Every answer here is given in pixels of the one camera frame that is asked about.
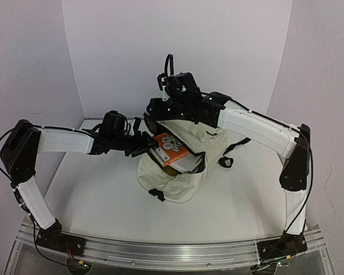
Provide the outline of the yellow plastic folder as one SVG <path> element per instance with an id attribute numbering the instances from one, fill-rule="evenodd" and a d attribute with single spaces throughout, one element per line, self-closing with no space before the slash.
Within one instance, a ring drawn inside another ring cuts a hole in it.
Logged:
<path id="1" fill-rule="evenodd" d="M 170 176 L 176 176 L 179 174 L 179 171 L 175 170 L 172 167 L 165 167 L 164 168 L 165 173 L 167 173 Z"/>

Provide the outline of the white palm leaf book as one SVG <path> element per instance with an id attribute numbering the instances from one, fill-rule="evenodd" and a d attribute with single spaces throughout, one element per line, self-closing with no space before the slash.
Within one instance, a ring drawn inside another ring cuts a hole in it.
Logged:
<path id="1" fill-rule="evenodd" d="M 196 172 L 203 160 L 203 156 L 194 156 L 192 154 L 186 155 L 170 164 L 175 170 L 187 174 Z"/>

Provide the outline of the beige canvas backpack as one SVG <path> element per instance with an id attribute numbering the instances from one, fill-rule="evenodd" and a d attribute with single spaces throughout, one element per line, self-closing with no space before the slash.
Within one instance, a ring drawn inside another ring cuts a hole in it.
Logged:
<path id="1" fill-rule="evenodd" d="M 137 180 L 161 201 L 190 200 L 215 166 L 232 167 L 233 159 L 227 153 L 250 142 L 246 137 L 229 144 L 225 130 L 202 123 L 155 121 L 149 115 L 145 115 L 144 122 L 158 146 L 141 157 Z"/>

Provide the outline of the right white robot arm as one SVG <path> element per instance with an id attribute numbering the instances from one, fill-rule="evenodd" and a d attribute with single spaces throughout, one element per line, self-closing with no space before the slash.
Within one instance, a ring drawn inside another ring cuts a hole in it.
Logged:
<path id="1" fill-rule="evenodd" d="M 280 124 L 226 101 L 213 125 L 186 120 L 172 101 L 154 98 L 144 117 L 154 135 L 169 134 L 167 150 L 184 146 L 202 162 L 192 174 L 170 176 L 143 154 L 137 180 L 164 199 L 146 196 L 140 238 L 204 243 L 302 233 L 308 144 L 296 126 Z"/>

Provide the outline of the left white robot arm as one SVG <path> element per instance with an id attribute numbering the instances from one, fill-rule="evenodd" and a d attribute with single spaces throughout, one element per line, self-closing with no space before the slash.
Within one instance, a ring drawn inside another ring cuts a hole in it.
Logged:
<path id="1" fill-rule="evenodd" d="M 20 208 L 45 230 L 42 237 L 53 249 L 65 245 L 65 235 L 54 225 L 57 219 L 38 183 L 39 165 L 45 155 L 82 154 L 99 156 L 110 151 L 136 157 L 156 146 L 156 141 L 129 123 L 118 126 L 99 123 L 92 128 L 37 125 L 26 119 L 0 137 L 0 171 L 9 179 Z"/>

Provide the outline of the orange comic book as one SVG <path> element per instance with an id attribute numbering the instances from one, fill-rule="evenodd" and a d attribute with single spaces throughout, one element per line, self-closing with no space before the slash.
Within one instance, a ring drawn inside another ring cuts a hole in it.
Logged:
<path id="1" fill-rule="evenodd" d="M 157 142 L 157 148 L 151 149 L 150 153 L 162 167 L 166 167 L 175 161 L 190 154 L 185 146 L 176 137 L 168 133 L 153 136 Z"/>

